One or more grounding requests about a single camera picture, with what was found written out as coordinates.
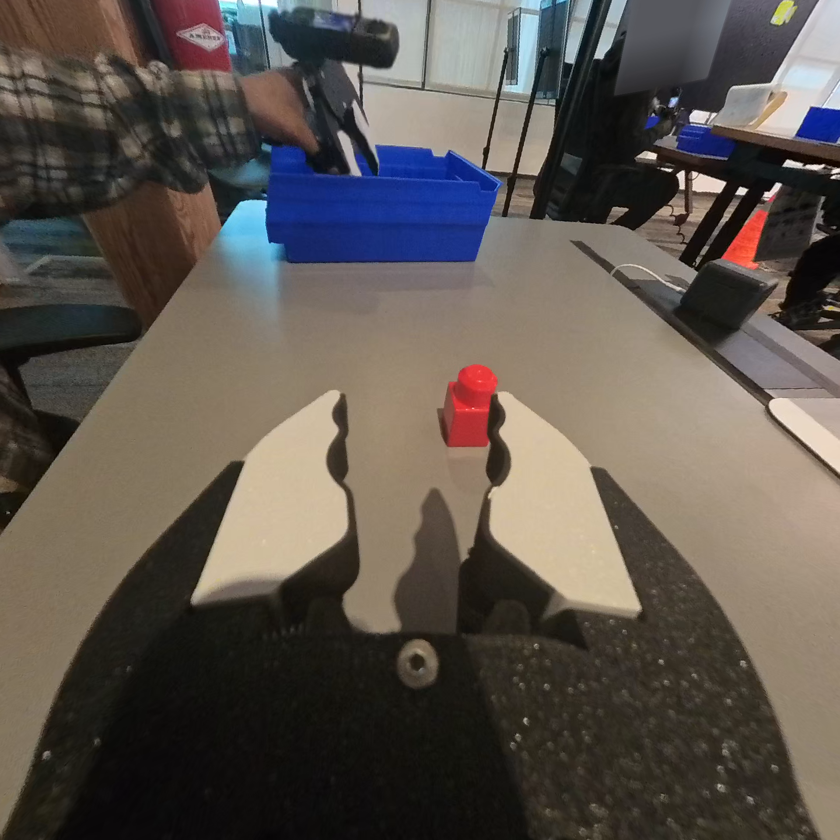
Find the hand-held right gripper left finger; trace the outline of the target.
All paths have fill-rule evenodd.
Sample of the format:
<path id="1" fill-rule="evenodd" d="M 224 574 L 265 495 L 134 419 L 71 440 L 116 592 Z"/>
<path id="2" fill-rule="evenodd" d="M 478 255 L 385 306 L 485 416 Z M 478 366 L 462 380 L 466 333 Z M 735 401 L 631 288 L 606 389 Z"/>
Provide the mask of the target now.
<path id="1" fill-rule="evenodd" d="M 285 608 L 342 600 L 360 548 L 346 485 L 346 395 L 327 391 L 245 457 L 191 596 L 204 608 L 277 596 Z"/>

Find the white curved object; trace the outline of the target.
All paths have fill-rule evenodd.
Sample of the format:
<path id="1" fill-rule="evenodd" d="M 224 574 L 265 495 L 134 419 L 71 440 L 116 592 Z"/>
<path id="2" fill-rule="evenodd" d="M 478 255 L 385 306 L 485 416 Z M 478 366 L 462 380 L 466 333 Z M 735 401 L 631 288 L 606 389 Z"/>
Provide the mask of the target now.
<path id="1" fill-rule="evenodd" d="M 788 91 L 773 83 L 734 86 L 711 125 L 756 130 L 784 105 L 787 98 Z"/>

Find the black acoustic panel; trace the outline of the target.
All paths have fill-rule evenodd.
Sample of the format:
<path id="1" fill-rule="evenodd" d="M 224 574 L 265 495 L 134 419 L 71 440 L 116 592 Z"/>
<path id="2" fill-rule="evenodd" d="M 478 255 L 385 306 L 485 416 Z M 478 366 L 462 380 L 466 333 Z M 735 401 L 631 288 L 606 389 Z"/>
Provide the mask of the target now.
<path id="1" fill-rule="evenodd" d="M 705 80 L 691 82 L 681 93 L 679 106 L 687 111 L 718 112 L 734 86 L 771 82 L 817 1 L 796 1 L 791 21 L 770 25 L 779 1 L 733 1 Z"/>

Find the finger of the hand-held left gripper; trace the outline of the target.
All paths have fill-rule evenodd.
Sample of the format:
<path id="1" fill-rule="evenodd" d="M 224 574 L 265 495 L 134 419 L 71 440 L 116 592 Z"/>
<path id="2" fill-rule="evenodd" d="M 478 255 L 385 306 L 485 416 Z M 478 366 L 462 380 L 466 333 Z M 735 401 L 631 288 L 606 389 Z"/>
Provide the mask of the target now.
<path id="1" fill-rule="evenodd" d="M 371 135 L 371 126 L 363 112 L 346 112 L 337 129 L 337 173 L 361 177 L 363 170 L 378 176 L 381 170 L 380 157 Z"/>

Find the red single-stud mega block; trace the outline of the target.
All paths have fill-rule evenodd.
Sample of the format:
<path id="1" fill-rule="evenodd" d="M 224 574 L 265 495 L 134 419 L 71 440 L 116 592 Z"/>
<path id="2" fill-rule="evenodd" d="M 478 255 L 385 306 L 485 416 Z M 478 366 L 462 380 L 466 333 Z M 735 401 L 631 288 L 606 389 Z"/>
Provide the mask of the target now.
<path id="1" fill-rule="evenodd" d="M 447 383 L 441 423 L 448 447 L 483 448 L 489 444 L 490 405 L 497 384 L 493 370 L 483 364 L 467 365 Z"/>

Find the red fire extinguisher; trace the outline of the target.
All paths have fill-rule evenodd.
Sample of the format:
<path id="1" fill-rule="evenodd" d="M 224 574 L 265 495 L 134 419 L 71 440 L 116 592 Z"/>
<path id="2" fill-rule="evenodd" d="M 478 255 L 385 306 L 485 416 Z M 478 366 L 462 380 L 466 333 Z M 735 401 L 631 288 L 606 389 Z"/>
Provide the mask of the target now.
<path id="1" fill-rule="evenodd" d="M 151 5 L 175 69 L 233 69 L 218 1 L 152 1 Z"/>

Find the black office chair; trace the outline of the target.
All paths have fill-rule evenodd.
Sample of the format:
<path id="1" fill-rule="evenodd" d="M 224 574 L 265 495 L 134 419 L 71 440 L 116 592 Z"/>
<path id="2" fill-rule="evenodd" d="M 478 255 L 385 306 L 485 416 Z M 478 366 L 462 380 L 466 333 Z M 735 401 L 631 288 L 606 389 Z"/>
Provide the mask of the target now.
<path id="1" fill-rule="evenodd" d="M 67 444 L 80 421 L 34 408 L 21 368 L 35 359 L 75 350 L 89 350 L 137 340 L 142 325 L 137 314 L 119 306 L 43 304 L 2 308 L 1 367 L 27 398 L 55 457 Z"/>

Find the small blue bin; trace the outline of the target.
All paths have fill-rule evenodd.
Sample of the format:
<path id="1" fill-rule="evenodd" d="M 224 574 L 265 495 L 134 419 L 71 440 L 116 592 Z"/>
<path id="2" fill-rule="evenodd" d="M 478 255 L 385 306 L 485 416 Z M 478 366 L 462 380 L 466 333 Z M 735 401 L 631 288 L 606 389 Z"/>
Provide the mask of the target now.
<path id="1" fill-rule="evenodd" d="M 840 137 L 839 109 L 810 107 L 794 136 L 800 140 L 837 144 Z"/>
<path id="2" fill-rule="evenodd" d="M 689 123 L 677 135 L 678 151 L 726 160 L 734 151 L 736 142 L 712 132 L 712 127 L 705 124 Z"/>

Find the grey adapter box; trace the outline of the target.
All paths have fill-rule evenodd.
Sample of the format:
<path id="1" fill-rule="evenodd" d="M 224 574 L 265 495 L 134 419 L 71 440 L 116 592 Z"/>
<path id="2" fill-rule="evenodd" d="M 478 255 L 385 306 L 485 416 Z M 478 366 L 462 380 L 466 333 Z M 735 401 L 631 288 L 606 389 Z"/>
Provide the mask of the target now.
<path id="1" fill-rule="evenodd" d="M 727 331 L 738 331 L 776 290 L 779 281 L 727 259 L 707 262 L 696 273 L 678 310 Z"/>

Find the blue plastic bin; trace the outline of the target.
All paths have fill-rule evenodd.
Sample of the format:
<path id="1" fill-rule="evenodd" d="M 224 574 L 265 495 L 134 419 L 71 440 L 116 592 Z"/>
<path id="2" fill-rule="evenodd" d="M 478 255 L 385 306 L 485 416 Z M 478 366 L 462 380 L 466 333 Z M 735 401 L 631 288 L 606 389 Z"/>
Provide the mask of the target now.
<path id="1" fill-rule="evenodd" d="M 316 173 L 304 153 L 272 149 L 266 232 L 292 264 L 476 260 L 501 181 L 456 152 L 380 146 L 373 175 Z"/>

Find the black tripod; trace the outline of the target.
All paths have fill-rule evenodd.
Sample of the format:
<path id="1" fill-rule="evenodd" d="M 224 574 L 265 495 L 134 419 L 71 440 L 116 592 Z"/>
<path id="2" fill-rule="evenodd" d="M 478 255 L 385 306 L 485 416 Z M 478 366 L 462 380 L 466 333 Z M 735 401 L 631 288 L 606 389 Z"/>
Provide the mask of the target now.
<path id="1" fill-rule="evenodd" d="M 496 128 L 498 110 L 499 110 L 499 106 L 500 106 L 500 103 L 501 103 L 501 93 L 502 93 L 503 87 L 506 84 L 506 78 L 508 77 L 507 73 L 508 73 L 508 64 L 509 64 L 510 56 L 511 56 L 511 47 L 508 45 L 503 49 L 503 52 L 502 52 L 502 60 L 501 60 L 499 78 L 498 78 L 498 82 L 497 82 L 496 95 L 494 97 L 494 101 L 493 101 L 494 103 L 493 103 L 492 110 L 491 110 L 491 115 L 490 115 L 490 120 L 489 120 L 489 126 L 488 126 L 487 135 L 486 135 L 485 145 L 484 145 L 484 148 L 482 150 L 481 168 L 484 169 L 484 170 L 487 170 L 487 165 L 488 165 L 488 161 L 489 161 L 489 157 L 490 157 L 490 148 L 491 148 L 493 135 L 494 135 L 495 128 Z"/>
<path id="2" fill-rule="evenodd" d="M 529 126 L 532 118 L 532 111 L 534 109 L 535 100 L 537 98 L 537 93 L 539 90 L 539 85 L 544 69 L 545 62 L 547 58 L 549 58 L 553 53 L 553 50 L 550 47 L 542 47 L 538 53 L 537 63 L 534 69 L 534 75 L 532 80 L 532 87 L 530 90 L 530 95 L 528 98 L 528 104 L 526 108 L 526 112 L 524 115 L 524 120 L 521 126 L 521 132 L 519 136 L 519 142 L 517 147 L 517 152 L 514 158 L 513 166 L 511 173 L 507 179 L 507 190 L 505 195 L 505 201 L 502 207 L 501 216 L 508 217 L 509 209 L 511 206 L 511 200 L 513 194 L 515 193 L 516 184 L 518 181 L 518 174 L 520 169 L 520 162 L 522 160 L 522 153 L 524 151 L 524 145 L 526 143 L 527 135 L 529 132 Z"/>

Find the person's left hand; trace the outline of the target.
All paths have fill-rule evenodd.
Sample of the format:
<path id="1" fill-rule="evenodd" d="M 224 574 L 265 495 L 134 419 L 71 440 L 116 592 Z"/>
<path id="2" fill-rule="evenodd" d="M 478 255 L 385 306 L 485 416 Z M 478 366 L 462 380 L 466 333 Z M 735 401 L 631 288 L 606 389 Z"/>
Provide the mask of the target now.
<path id="1" fill-rule="evenodd" d="M 265 70 L 239 77 L 245 107 L 257 132 L 273 144 L 298 148 L 316 156 L 319 141 L 308 122 L 302 81 L 291 68 Z"/>

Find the wooden office desk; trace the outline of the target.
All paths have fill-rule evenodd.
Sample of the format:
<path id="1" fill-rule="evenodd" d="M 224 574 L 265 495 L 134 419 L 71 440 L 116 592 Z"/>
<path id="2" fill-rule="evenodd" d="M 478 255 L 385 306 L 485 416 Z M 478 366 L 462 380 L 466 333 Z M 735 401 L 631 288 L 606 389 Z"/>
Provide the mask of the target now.
<path id="1" fill-rule="evenodd" d="M 723 183 L 679 256 L 689 268 L 698 269 L 723 257 L 765 193 L 776 186 L 838 198 L 838 180 L 815 169 L 838 169 L 838 144 L 720 125 L 712 127 L 710 134 L 734 142 L 728 158 L 679 150 L 673 138 L 654 147 L 658 162 L 673 165 L 685 175 L 693 172 Z"/>

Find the person's left forearm plaid sleeve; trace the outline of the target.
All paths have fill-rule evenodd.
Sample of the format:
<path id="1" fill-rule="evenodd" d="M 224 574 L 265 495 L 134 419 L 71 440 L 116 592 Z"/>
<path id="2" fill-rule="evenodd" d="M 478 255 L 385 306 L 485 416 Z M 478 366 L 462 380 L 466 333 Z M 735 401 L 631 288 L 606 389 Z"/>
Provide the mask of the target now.
<path id="1" fill-rule="evenodd" d="M 196 194 L 260 147 L 232 73 L 2 45 L 2 224 L 97 211 L 147 182 Z"/>

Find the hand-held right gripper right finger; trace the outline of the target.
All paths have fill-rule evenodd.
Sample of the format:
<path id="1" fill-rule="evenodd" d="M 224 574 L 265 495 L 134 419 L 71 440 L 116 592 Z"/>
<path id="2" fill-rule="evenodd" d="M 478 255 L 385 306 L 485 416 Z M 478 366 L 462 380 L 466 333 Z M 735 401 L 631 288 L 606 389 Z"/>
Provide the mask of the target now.
<path id="1" fill-rule="evenodd" d="M 490 487 L 469 551 L 469 597 L 488 613 L 521 603 L 530 618 L 639 618 L 641 603 L 590 461 L 510 392 L 490 406 Z"/>

